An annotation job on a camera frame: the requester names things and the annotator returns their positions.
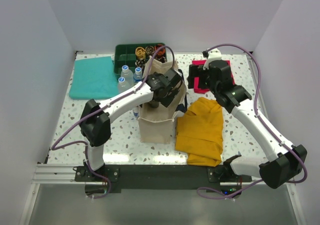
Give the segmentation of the beige canvas tote bag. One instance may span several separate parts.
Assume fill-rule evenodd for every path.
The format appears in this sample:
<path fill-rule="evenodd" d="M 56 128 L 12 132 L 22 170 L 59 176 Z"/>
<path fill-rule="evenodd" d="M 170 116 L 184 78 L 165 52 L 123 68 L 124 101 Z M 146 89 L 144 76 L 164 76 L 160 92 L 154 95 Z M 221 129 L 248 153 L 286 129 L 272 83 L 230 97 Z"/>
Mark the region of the beige canvas tote bag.
<path fill-rule="evenodd" d="M 140 140 L 144 143 L 168 144 L 176 127 L 176 118 L 187 111 L 187 87 L 183 72 L 176 61 L 161 63 L 148 61 L 143 78 L 151 98 L 139 105 L 138 125 Z M 158 101 L 158 108 L 151 108 L 150 101 Z"/>

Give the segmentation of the red tab can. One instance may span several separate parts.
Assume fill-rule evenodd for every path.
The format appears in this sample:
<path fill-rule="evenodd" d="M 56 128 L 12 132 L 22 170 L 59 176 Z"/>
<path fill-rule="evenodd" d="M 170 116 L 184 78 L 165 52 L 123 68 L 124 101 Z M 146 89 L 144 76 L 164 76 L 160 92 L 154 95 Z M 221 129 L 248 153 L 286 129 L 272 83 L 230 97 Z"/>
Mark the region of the red tab can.
<path fill-rule="evenodd" d="M 140 114 L 139 114 L 139 107 L 138 107 L 138 106 L 134 107 L 134 108 L 132 109 L 132 113 L 133 113 L 133 115 L 134 115 L 135 118 L 138 118 L 138 117 L 140 116 Z"/>

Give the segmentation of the small clear water bottle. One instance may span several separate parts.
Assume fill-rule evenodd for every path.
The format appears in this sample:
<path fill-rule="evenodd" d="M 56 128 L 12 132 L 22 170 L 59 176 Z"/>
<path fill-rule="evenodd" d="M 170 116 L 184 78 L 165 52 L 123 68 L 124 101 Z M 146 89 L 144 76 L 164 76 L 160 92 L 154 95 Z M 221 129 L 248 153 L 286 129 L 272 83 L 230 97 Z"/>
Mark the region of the small clear water bottle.
<path fill-rule="evenodd" d="M 130 70 L 128 65 L 123 65 L 121 71 L 121 76 L 129 83 L 132 87 L 134 85 L 133 72 Z"/>

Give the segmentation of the blue cap clear bottle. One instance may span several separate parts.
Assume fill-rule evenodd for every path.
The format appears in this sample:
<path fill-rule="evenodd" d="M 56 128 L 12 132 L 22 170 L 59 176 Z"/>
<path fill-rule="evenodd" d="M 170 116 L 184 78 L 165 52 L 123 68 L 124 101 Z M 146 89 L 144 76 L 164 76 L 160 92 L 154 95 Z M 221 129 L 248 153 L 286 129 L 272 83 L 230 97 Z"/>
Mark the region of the blue cap clear bottle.
<path fill-rule="evenodd" d="M 124 77 L 121 76 L 118 78 L 117 88 L 118 88 L 118 92 L 121 94 L 121 93 L 127 91 L 128 89 L 130 89 L 131 86 L 130 86 L 129 82 Z"/>

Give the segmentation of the Pocari Sweat bottle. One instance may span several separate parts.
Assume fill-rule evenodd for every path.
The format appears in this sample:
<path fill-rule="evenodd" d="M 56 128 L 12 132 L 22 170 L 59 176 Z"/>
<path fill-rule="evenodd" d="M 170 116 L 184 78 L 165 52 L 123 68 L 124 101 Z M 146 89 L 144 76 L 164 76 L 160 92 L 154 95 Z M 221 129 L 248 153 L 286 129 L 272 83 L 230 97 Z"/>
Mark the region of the Pocari Sweat bottle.
<path fill-rule="evenodd" d="M 143 71 L 141 67 L 136 67 L 134 74 L 133 74 L 133 82 L 134 84 L 137 84 L 142 80 Z"/>

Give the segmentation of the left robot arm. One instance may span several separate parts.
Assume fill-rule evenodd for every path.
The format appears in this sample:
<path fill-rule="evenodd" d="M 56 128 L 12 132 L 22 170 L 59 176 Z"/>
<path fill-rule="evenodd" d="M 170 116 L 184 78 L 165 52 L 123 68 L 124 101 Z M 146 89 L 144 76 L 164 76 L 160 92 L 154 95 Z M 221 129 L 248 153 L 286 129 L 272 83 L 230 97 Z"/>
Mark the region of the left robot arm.
<path fill-rule="evenodd" d="M 154 72 L 132 88 L 100 103 L 89 100 L 80 119 L 80 132 L 86 138 L 86 176 L 99 181 L 104 175 L 102 168 L 104 144 L 111 137 L 111 124 L 122 114 L 145 103 L 152 107 L 168 107 L 183 84 L 183 75 L 170 68 L 164 74 Z"/>

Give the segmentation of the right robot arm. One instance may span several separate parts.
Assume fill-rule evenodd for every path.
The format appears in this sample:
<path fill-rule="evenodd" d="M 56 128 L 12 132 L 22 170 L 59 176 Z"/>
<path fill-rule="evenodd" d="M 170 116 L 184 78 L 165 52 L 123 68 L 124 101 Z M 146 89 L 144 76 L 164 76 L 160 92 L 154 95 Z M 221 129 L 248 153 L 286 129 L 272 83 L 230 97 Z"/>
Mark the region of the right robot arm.
<path fill-rule="evenodd" d="M 228 62 L 210 61 L 207 69 L 191 64 L 188 88 L 195 86 L 195 78 L 199 79 L 200 88 L 209 89 L 217 103 L 242 123 L 265 154 L 265 159 L 234 155 L 223 162 L 221 175 L 230 182 L 239 176 L 261 178 L 272 189 L 291 183 L 305 168 L 306 148 L 301 144 L 294 145 L 258 111 L 249 92 L 234 83 Z"/>

